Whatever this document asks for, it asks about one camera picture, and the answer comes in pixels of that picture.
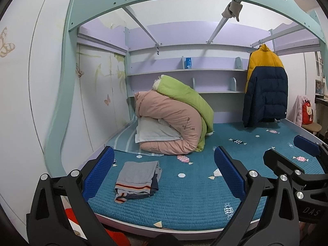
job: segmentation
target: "folded clothes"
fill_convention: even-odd
[[[162,169],[158,161],[125,162],[115,184],[115,199],[124,203],[129,199],[142,199],[154,195]]]

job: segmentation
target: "shelf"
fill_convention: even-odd
[[[127,76],[136,76],[136,75],[146,75],[146,74],[156,74],[156,73],[168,73],[168,72],[177,72],[177,71],[247,71],[246,69],[231,69],[231,68],[192,68],[192,69],[175,69],[175,70],[162,70],[162,71],[150,71],[143,73],[133,73],[127,74]]]
[[[224,91],[201,91],[199,94],[215,94],[215,93],[245,93],[243,91],[232,91],[232,90],[224,90]]]

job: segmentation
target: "red backpack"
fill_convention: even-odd
[[[309,125],[313,123],[313,109],[310,101],[306,101],[302,106],[302,124]]]

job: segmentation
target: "wooden stool seat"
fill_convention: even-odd
[[[319,125],[318,123],[312,123],[312,124],[309,124],[309,125],[302,125],[301,126],[303,129],[313,133],[313,132],[320,132],[321,129],[322,129],[322,126]]]

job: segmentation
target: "jacket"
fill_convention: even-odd
[[[288,77],[280,58],[265,44],[252,52],[247,70],[243,122],[245,127],[262,120],[286,118]]]

